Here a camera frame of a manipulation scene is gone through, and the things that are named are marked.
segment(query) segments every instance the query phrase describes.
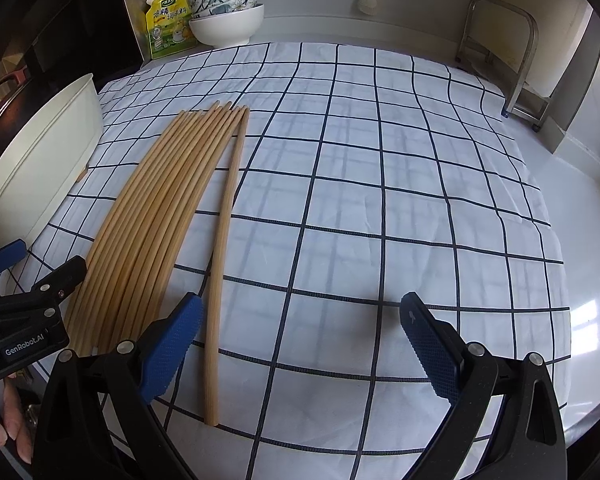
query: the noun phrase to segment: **human hand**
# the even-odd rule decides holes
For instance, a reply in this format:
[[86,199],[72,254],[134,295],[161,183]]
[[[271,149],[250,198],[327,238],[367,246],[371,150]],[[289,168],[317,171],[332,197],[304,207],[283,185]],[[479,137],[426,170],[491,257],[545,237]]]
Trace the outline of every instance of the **human hand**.
[[0,424],[0,447],[7,443],[7,436],[9,436],[16,441],[16,449],[22,461],[30,464],[33,445],[29,430],[24,422],[20,396],[11,380],[14,377],[15,374],[4,378],[4,414],[2,416],[4,426]]

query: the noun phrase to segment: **bundle of wooden sticks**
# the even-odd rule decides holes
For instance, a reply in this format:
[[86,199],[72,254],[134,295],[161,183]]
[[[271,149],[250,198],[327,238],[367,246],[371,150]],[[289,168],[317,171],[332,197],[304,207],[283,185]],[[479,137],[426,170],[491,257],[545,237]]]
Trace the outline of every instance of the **bundle of wooden sticks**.
[[65,316],[78,355],[135,340],[157,318],[191,219],[239,123],[242,149],[249,109],[231,105],[181,112],[129,178],[91,246],[87,277]]

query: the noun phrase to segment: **green logo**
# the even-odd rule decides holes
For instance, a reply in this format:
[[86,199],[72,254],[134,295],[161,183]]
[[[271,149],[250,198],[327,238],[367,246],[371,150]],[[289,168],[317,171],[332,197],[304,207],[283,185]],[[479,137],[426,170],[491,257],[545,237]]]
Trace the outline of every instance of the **green logo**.
[[170,5],[173,5],[175,2],[176,2],[176,0],[161,0],[160,6],[161,7],[169,7]]

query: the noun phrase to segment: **cream-colored plastic container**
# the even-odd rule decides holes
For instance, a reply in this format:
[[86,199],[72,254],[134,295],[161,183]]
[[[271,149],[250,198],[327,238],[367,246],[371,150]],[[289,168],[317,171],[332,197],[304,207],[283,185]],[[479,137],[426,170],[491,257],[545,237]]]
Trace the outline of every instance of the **cream-colored plastic container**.
[[0,247],[31,247],[87,165],[102,136],[93,74],[58,92],[0,157]]

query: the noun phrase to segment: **stack of bowls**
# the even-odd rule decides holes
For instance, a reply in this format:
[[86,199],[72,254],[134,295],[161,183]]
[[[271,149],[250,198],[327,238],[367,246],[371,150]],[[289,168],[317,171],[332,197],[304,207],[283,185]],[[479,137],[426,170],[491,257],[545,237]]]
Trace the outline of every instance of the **stack of bowls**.
[[189,27],[202,43],[215,48],[245,45],[262,24],[264,5],[256,0],[187,0]]

